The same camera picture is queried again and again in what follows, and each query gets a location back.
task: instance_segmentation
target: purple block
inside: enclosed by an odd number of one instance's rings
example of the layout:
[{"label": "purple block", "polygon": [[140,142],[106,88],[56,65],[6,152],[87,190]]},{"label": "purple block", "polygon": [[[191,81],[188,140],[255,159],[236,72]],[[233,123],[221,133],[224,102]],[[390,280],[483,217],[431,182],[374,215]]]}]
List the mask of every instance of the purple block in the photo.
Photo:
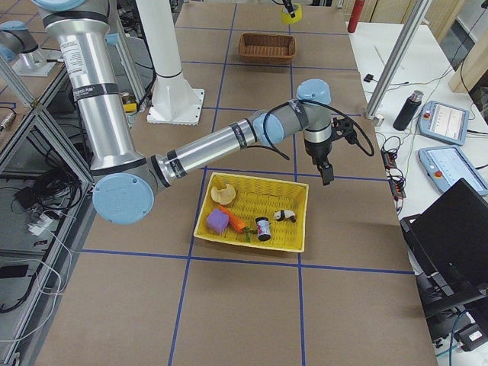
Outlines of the purple block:
[{"label": "purple block", "polygon": [[213,210],[207,217],[207,226],[217,234],[221,234],[227,225],[229,225],[229,217],[218,208]]}]

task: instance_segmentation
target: can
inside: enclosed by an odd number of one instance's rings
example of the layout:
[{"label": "can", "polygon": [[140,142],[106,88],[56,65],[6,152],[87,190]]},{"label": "can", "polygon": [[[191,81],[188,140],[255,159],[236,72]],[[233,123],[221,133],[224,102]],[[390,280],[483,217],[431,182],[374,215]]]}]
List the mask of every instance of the can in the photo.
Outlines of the can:
[{"label": "can", "polygon": [[256,226],[258,227],[258,239],[262,242],[271,239],[271,231],[269,229],[269,220],[267,217],[256,218]]}]

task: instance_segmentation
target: yellow basket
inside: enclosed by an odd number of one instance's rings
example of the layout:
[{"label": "yellow basket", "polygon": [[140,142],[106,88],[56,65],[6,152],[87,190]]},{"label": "yellow basket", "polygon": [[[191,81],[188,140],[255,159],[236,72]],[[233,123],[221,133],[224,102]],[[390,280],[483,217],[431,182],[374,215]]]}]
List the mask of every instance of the yellow basket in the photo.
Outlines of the yellow basket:
[{"label": "yellow basket", "polygon": [[[236,232],[230,225],[221,234],[207,227],[207,217],[219,207],[219,204],[212,200],[210,190],[213,186],[223,189],[226,183],[232,185],[237,193],[234,201],[226,208],[244,220],[252,230],[256,228],[256,217],[267,217],[270,222],[270,240],[261,242],[255,234],[250,234],[251,242],[246,242],[246,235]],[[303,252],[307,200],[308,185],[303,183],[214,172],[210,177],[193,234],[196,238],[235,246]],[[273,215],[279,210],[292,210],[297,222],[275,220]]]}]

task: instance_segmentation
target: table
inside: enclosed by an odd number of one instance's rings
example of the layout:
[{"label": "table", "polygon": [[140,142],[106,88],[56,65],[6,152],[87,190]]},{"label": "table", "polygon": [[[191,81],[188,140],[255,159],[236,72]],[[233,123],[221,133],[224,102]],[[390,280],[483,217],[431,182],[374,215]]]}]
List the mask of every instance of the table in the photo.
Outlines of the table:
[{"label": "table", "polygon": [[[142,153],[164,153],[270,109],[310,78],[325,79],[332,105],[374,140],[360,117],[366,100],[342,13],[305,7],[288,27],[280,10],[185,4],[176,31],[186,79],[205,88],[201,121],[140,120],[133,138]],[[241,62],[237,43],[247,31],[294,35],[292,66]],[[229,156],[163,191],[135,225],[95,219],[36,365],[435,365],[380,157],[337,142],[335,181],[324,188],[300,135],[279,147],[291,162],[257,149]],[[305,252],[195,239],[211,172],[307,183]]]},{"label": "table", "polygon": [[[400,34],[401,27],[401,24],[360,23],[356,32],[350,34],[352,48],[362,78],[370,73],[374,75],[376,80],[379,79],[384,63],[387,61]],[[422,213],[441,195],[441,192],[434,186],[425,173],[425,169],[421,166],[417,151],[421,148],[444,146],[445,144],[426,136],[418,135],[415,124],[413,126],[410,124],[404,132],[393,129],[394,119],[413,90],[418,89],[424,92],[425,97],[422,100],[422,104],[434,100],[470,110],[468,128],[470,130],[488,132],[488,126],[480,112],[473,106],[470,96],[467,93],[451,92],[448,87],[448,81],[453,76],[454,71],[429,28],[426,25],[422,25],[407,50],[392,83],[407,81],[409,83],[429,82],[444,74],[446,75],[444,78],[430,82],[427,85],[406,85],[388,91],[378,109],[378,113],[385,116],[384,123],[376,128],[378,143],[382,144],[385,138],[390,136],[398,136],[404,141],[396,160],[399,168],[406,173],[406,199],[403,202],[400,217]],[[367,83],[363,81],[363,89],[367,99],[370,98],[374,86],[374,82]],[[395,143],[388,145],[387,148],[395,145]],[[480,166],[488,163],[484,152],[487,147],[488,140],[486,137],[468,134],[466,143],[461,149],[474,166]],[[488,180],[488,169],[482,169],[479,172],[485,180]],[[447,344],[443,348],[436,350],[437,353],[448,348],[448,342],[445,343]],[[457,350],[453,353],[453,364],[478,365],[488,359],[488,345],[483,345],[473,352]],[[438,364],[441,366],[447,365],[448,357],[440,357]]]}]

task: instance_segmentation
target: black thermos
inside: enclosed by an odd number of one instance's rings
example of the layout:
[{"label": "black thermos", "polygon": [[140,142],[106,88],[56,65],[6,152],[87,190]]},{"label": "black thermos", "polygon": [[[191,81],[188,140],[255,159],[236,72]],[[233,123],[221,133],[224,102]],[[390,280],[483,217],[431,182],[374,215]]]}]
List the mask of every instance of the black thermos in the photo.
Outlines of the black thermos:
[{"label": "black thermos", "polygon": [[421,91],[415,90],[413,91],[412,95],[408,97],[402,107],[402,110],[398,113],[395,122],[393,122],[393,128],[395,130],[404,131],[406,129],[412,120],[413,115],[415,112],[417,112],[417,109],[422,103],[423,95],[424,93]]}]

